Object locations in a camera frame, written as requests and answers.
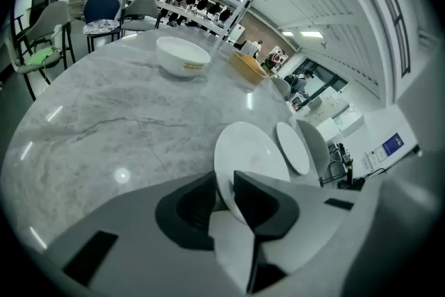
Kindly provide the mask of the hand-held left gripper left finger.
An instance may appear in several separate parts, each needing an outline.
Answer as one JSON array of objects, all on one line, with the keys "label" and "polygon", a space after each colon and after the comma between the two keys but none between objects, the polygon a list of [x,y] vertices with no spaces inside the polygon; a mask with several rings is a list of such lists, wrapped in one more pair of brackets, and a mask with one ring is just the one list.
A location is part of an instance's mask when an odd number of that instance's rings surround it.
[{"label": "hand-held left gripper left finger", "polygon": [[66,296],[244,296],[209,233],[216,188],[210,171],[118,195],[50,244],[45,272]]}]

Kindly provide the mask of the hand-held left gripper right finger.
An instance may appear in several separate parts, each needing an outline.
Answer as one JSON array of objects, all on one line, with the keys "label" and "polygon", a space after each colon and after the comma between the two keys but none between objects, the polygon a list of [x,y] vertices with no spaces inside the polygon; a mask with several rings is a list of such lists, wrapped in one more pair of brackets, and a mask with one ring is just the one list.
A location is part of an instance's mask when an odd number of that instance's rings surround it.
[{"label": "hand-held left gripper right finger", "polygon": [[254,234],[249,294],[341,294],[369,233],[382,178],[361,191],[234,173],[236,205]]}]

